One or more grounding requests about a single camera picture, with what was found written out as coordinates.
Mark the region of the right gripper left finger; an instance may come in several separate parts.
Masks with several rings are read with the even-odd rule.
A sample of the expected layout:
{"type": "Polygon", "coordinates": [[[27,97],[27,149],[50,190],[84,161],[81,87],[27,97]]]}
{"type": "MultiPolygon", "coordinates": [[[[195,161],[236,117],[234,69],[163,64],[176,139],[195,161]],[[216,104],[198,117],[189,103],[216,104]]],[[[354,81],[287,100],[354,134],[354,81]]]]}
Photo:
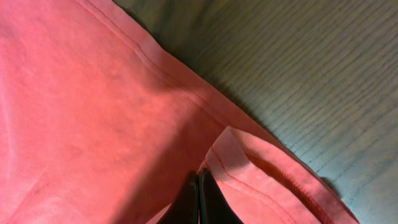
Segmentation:
{"type": "Polygon", "coordinates": [[[190,171],[175,200],[157,224],[199,224],[198,175],[190,171]]]}

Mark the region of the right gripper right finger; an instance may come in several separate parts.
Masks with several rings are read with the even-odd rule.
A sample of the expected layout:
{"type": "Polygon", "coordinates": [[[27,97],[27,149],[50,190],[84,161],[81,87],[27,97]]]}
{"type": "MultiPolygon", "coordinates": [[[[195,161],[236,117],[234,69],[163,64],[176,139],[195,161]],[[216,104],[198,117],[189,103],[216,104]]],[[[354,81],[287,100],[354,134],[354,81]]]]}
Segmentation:
{"type": "Polygon", "coordinates": [[[243,224],[233,212],[209,169],[198,175],[200,224],[243,224]]]}

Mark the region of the red t-shirt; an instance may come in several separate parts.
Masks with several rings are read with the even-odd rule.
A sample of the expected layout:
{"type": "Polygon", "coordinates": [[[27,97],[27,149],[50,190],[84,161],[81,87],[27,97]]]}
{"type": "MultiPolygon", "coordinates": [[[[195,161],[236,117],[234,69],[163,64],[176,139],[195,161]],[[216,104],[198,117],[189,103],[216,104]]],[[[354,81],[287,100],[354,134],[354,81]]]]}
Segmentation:
{"type": "Polygon", "coordinates": [[[157,223],[204,168],[243,223],[356,223],[115,3],[1,2],[2,223],[157,223]]]}

